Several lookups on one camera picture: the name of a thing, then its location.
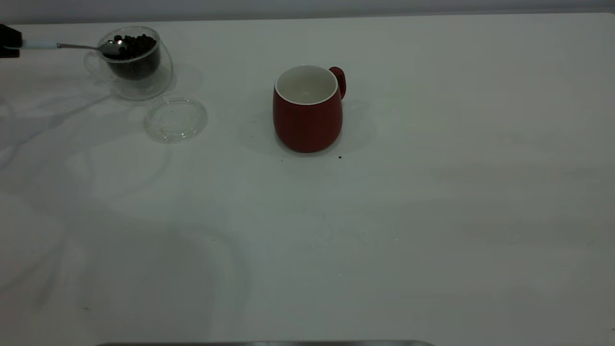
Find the spoon handle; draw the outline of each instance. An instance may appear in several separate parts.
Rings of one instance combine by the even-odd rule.
[[[58,48],[77,48],[77,49],[93,49],[93,50],[98,50],[96,47],[81,46],[79,44],[66,44],[66,43],[58,43]]]
[[[5,47],[8,49],[59,49],[59,48],[77,48],[77,49],[96,49],[90,46],[81,46],[79,44],[66,44],[47,41],[44,39],[24,39],[21,47]]]
[[[58,49],[60,44],[44,39],[24,39],[21,47],[4,47],[8,49]]]

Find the table surface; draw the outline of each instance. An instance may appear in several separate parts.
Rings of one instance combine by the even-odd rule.
[[[614,15],[146,25],[208,110],[186,143],[82,51],[0,60],[0,344],[615,343]],[[312,155],[271,119],[302,63],[348,85]]]

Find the metal spoon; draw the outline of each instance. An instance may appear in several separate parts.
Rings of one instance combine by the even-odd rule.
[[[126,42],[122,40],[114,41],[110,39],[98,47],[81,46],[79,44],[66,44],[57,43],[53,41],[45,41],[40,39],[24,39],[21,47],[7,47],[7,49],[61,49],[61,48],[73,48],[73,49],[93,49],[101,52],[105,55],[117,55],[120,48],[126,49]]]

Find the clear plastic lid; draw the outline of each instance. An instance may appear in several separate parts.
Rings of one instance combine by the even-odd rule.
[[[164,94],[148,107],[143,119],[147,135],[162,143],[177,143],[199,134],[207,125],[203,104],[181,94]]]

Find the white wall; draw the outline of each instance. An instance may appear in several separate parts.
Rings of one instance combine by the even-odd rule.
[[[615,0],[2,0],[0,23],[568,12],[614,6]]]

